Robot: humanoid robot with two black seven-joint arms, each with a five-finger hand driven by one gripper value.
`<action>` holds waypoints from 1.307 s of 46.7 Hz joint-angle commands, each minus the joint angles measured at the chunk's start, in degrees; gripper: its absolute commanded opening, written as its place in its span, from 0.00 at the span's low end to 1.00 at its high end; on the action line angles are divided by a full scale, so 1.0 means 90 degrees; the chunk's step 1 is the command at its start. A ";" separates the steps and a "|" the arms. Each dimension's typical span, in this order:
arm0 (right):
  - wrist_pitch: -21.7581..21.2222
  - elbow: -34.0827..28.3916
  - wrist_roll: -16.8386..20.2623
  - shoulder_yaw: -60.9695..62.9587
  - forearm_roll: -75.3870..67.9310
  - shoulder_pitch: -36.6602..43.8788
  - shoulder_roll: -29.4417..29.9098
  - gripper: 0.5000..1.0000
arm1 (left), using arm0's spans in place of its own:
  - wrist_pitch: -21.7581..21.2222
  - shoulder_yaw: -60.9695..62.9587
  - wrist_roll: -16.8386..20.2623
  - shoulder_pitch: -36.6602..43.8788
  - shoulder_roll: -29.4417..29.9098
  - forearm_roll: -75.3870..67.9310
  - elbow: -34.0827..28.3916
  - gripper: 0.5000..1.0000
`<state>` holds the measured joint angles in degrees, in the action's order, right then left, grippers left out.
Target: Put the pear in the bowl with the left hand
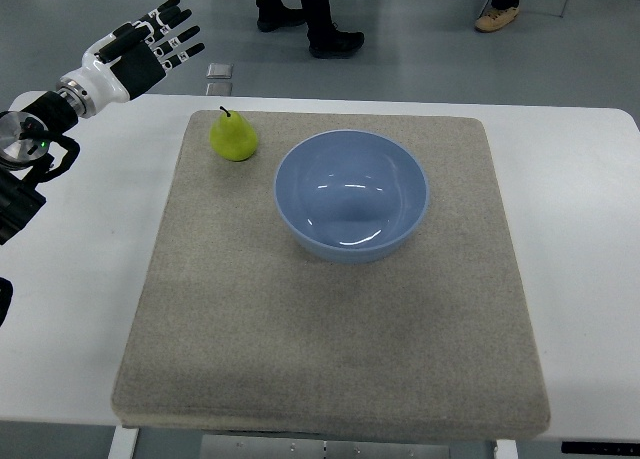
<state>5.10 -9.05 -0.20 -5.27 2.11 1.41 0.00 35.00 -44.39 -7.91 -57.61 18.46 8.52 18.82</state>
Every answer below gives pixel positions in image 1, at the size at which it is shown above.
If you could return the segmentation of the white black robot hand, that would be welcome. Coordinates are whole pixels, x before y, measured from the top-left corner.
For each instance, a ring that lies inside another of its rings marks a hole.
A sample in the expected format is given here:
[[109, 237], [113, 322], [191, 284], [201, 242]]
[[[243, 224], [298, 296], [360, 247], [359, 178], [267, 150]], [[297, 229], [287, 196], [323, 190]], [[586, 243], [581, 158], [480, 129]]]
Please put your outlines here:
[[83, 54], [81, 66], [59, 79], [59, 95], [78, 116], [95, 116], [112, 103], [125, 103], [149, 91], [172, 70], [205, 49], [197, 43], [165, 58], [161, 63], [155, 54], [169, 54], [200, 32], [192, 26], [154, 48], [144, 42], [158, 42], [192, 14], [179, 8], [181, 0], [167, 0], [140, 19], [146, 25], [124, 24], [113, 34], [92, 44]]

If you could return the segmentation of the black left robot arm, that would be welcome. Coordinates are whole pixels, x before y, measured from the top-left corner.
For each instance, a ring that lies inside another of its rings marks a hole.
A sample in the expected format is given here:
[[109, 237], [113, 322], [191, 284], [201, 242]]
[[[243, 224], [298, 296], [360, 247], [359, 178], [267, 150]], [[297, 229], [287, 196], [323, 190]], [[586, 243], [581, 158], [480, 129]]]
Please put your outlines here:
[[80, 153], [68, 137], [80, 119], [148, 92], [167, 73], [203, 51], [189, 41], [198, 26], [176, 29], [191, 15], [167, 0], [91, 45], [79, 68], [63, 75], [20, 111], [1, 114], [1, 240], [20, 232], [46, 202], [41, 183], [66, 173]]

